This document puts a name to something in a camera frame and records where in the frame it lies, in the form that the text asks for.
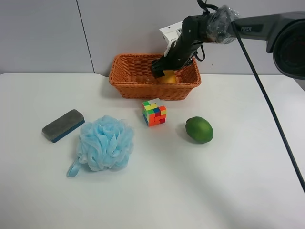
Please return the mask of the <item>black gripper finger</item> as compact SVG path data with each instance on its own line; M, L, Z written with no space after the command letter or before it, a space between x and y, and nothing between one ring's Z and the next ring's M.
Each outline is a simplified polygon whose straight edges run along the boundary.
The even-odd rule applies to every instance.
M161 78L161 77L165 76L163 70L158 70L158 69L151 68L151 72L152 72L153 77L155 79L158 79L158 78Z

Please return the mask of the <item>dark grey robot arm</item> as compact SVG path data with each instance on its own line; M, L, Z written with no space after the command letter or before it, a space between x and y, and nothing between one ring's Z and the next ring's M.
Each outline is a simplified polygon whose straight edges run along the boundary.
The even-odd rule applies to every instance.
M188 16L182 22L160 29L167 42L163 56L154 60L155 78L165 71L176 71L193 63L204 43L229 44L235 39L266 41L266 51L285 76L305 78L305 14L287 12L239 18L228 6L217 7L199 0L201 15Z

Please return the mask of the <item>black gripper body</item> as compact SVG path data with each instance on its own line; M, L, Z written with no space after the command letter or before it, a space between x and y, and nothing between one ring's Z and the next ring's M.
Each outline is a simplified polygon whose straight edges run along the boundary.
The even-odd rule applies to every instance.
M152 62L151 68L158 70L179 70L190 64L197 49L210 42L207 36L207 25L211 15L188 16L182 22L181 34L176 46L166 57L162 56Z

